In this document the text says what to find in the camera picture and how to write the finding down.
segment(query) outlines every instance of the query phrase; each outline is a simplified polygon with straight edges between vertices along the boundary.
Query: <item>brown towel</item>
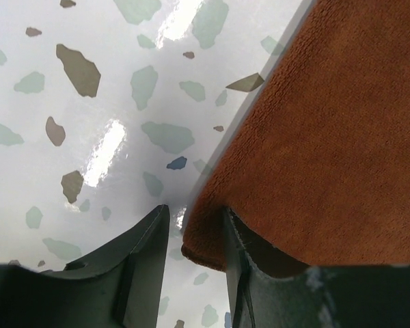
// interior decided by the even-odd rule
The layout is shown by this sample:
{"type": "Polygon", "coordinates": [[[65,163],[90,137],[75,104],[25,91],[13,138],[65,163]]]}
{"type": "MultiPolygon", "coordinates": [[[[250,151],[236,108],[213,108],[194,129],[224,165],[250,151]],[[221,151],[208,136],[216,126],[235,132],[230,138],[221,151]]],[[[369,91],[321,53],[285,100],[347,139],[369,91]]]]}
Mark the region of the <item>brown towel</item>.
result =
{"type": "Polygon", "coordinates": [[[189,217],[219,270],[222,206],[309,264],[410,262],[410,0],[318,0],[189,217]]]}

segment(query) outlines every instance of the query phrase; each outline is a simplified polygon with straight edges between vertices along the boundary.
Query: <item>white scratch mark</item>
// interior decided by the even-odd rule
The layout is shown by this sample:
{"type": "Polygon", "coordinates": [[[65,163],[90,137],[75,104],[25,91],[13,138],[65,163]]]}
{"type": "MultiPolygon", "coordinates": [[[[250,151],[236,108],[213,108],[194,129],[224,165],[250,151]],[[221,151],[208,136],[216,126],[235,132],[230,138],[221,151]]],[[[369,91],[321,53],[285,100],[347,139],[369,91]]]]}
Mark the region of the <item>white scratch mark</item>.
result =
{"type": "Polygon", "coordinates": [[[328,307],[325,304],[322,304],[318,318],[320,328],[335,328],[333,317],[331,316],[331,313],[329,313],[328,307]]]}
{"type": "Polygon", "coordinates": [[[327,303],[329,305],[329,308],[333,313],[336,312],[336,303],[333,300],[333,297],[331,296],[330,292],[328,290],[325,291],[325,298],[327,299],[327,303]]]}
{"type": "Polygon", "coordinates": [[[323,283],[320,280],[320,268],[318,266],[312,266],[308,268],[307,271],[307,286],[311,289],[312,292],[315,292],[320,287],[323,286],[323,283]]]}

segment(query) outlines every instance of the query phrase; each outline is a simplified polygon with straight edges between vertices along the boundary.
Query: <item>white tile floor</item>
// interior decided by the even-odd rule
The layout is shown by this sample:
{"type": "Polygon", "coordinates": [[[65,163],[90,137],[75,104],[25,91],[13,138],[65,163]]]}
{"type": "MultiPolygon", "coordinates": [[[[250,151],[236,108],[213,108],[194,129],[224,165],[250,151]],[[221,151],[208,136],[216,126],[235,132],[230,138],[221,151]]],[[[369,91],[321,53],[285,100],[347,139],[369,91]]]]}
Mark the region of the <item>white tile floor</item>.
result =
{"type": "Polygon", "coordinates": [[[0,262],[61,270],[169,204],[158,327],[230,327],[225,275],[180,255],[183,209],[259,90],[226,86],[266,78],[300,4],[0,1],[0,262]]]}

